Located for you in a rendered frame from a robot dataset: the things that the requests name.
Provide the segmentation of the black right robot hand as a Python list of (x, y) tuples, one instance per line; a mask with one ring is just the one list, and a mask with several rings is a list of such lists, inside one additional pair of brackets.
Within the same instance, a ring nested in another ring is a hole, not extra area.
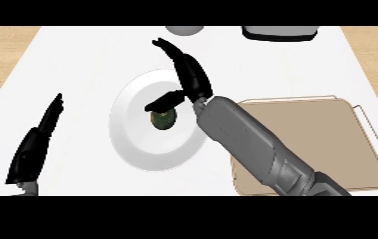
[(145, 106), (146, 112), (165, 113), (189, 98), (192, 103), (205, 102), (213, 97), (211, 83), (196, 59), (162, 38), (152, 41), (173, 60), (182, 89), (167, 92)]

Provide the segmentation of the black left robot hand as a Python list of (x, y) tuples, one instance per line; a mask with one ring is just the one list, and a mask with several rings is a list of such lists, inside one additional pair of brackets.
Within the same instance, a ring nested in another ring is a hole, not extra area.
[(21, 141), (6, 178), (7, 184), (32, 182), (38, 179), (44, 165), (49, 141), (63, 111), (62, 94), (58, 94), (43, 115)]

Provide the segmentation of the dark green squash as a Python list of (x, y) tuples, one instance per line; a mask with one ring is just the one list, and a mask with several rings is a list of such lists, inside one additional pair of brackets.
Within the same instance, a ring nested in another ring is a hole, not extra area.
[(168, 130), (176, 123), (177, 112), (170, 109), (165, 113), (151, 113), (151, 123), (158, 130)]

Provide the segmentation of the white round plate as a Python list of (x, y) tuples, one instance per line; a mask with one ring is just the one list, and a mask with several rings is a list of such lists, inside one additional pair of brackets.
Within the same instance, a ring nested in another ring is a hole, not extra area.
[(177, 107), (173, 127), (158, 130), (145, 106), (180, 88), (174, 70), (153, 70), (125, 85), (109, 115), (109, 136), (122, 160), (146, 171), (170, 170), (195, 155), (207, 136), (196, 125), (192, 103)]

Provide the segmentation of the grey round object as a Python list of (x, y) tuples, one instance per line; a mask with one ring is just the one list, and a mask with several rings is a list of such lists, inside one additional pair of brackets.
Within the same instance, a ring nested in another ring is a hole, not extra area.
[(201, 32), (202, 26), (167, 26), (167, 30), (177, 36), (192, 36)]

